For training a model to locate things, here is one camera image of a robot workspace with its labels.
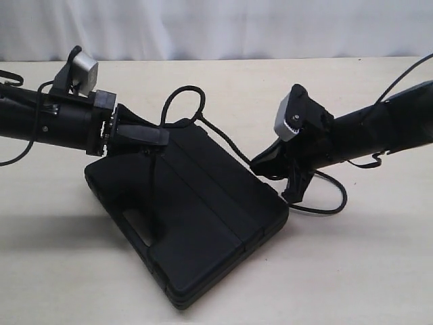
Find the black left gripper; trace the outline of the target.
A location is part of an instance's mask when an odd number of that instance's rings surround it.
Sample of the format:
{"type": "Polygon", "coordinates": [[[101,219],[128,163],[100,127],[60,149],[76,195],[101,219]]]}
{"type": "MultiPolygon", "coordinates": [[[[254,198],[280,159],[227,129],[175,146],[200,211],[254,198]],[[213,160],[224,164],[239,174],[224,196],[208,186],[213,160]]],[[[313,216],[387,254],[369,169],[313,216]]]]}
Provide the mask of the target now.
{"type": "Polygon", "coordinates": [[[91,117],[87,134],[86,154],[114,156],[124,154],[130,146],[166,146],[166,129],[143,125],[120,125],[125,107],[118,108],[116,94],[109,91],[91,91],[91,117]]]}

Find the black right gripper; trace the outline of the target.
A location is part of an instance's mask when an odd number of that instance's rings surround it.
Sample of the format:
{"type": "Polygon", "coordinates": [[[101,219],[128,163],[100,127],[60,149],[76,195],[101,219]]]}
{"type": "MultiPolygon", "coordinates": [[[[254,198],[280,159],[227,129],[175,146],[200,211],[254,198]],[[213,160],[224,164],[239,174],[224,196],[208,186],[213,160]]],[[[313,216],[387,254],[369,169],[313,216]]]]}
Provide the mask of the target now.
{"type": "Polygon", "coordinates": [[[288,203],[300,203],[316,170],[335,163],[334,129],[314,129],[310,126],[287,142],[276,140],[253,158],[253,174],[266,178],[286,178],[282,192],[288,203]]]}

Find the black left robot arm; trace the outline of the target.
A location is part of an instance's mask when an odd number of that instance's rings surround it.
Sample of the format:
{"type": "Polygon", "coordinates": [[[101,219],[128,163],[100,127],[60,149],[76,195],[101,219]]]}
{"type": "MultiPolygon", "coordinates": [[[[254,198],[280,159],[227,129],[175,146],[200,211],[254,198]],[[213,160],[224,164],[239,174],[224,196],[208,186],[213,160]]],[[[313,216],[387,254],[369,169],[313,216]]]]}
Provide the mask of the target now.
{"type": "Polygon", "coordinates": [[[116,94],[38,93],[1,86],[1,135],[83,150],[89,156],[161,152],[169,132],[116,103],[116,94]]]}

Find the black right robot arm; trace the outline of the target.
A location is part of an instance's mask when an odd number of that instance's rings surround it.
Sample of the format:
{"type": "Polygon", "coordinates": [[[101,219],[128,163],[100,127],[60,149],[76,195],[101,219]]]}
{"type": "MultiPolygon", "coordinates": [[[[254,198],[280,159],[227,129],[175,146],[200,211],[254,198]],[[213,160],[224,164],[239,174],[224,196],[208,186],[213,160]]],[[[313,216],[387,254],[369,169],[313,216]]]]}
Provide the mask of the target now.
{"type": "Polygon", "coordinates": [[[274,132],[277,140],[250,168],[268,179],[287,179],[282,196],[300,202],[317,169],[431,144],[432,82],[338,118],[296,83],[279,105],[274,132]]]}

